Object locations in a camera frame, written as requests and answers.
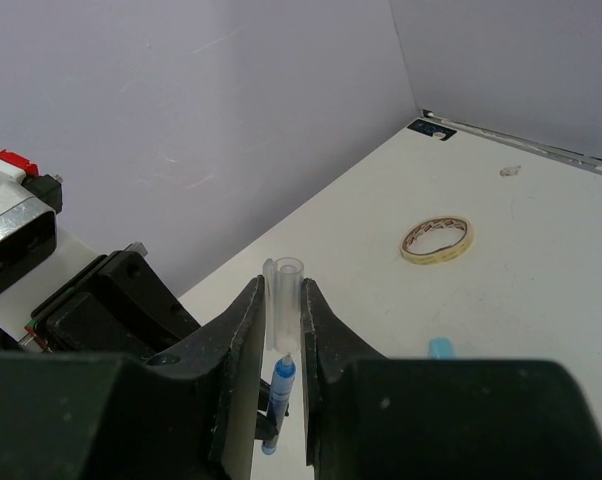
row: light blue object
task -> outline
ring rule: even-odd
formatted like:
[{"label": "light blue object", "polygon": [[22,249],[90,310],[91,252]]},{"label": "light blue object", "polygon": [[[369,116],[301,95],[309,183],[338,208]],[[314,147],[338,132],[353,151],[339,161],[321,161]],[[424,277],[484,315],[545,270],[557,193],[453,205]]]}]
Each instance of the light blue object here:
[{"label": "light blue object", "polygon": [[435,360],[453,360],[454,347],[449,338],[437,337],[430,340],[428,344],[428,357]]},{"label": "light blue object", "polygon": [[[288,409],[290,392],[292,391],[292,384],[294,383],[296,371],[297,367],[294,365],[294,361],[290,355],[286,355],[274,365],[266,416],[268,417],[268,420],[272,421],[277,426],[279,433],[283,426],[285,412]],[[261,450],[266,455],[272,455],[277,449],[278,441],[278,435],[272,440],[265,440],[261,445]]]}]

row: table surface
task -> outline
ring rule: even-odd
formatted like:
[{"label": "table surface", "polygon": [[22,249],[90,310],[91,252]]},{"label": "table surface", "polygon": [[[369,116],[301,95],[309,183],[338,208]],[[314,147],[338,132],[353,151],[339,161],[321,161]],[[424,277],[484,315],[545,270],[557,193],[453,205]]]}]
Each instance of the table surface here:
[{"label": "table surface", "polygon": [[[444,264],[406,262],[402,236],[437,215],[470,220],[473,246]],[[443,142],[404,129],[181,300],[205,323],[285,256],[386,356],[424,357],[446,336],[460,358],[559,361],[602,430],[602,176],[468,133]],[[266,352],[264,378],[277,358]],[[275,455],[255,445],[254,478],[313,478],[300,378],[290,409]]]}]

